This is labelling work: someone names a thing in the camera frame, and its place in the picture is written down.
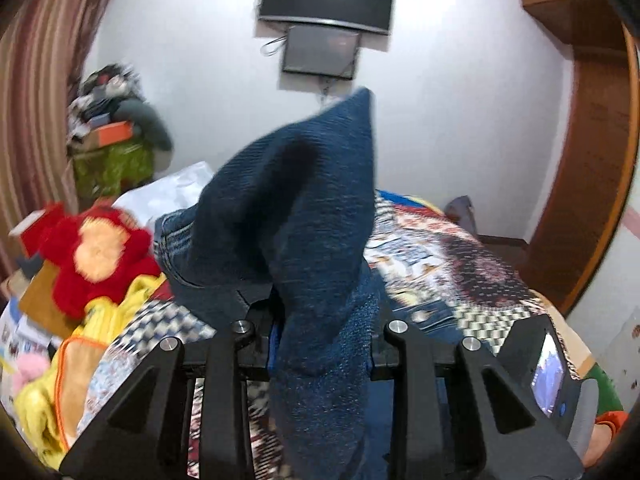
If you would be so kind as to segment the right hand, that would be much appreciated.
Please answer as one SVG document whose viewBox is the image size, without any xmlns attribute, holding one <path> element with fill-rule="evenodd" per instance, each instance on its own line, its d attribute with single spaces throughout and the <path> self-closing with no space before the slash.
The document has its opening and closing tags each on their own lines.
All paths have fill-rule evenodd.
<svg viewBox="0 0 640 480">
<path fill-rule="evenodd" d="M 587 452 L 582 459 L 586 468 L 594 466 L 600 460 L 627 418 L 628 414 L 624 411 L 609 411 L 596 418 Z"/>
</svg>

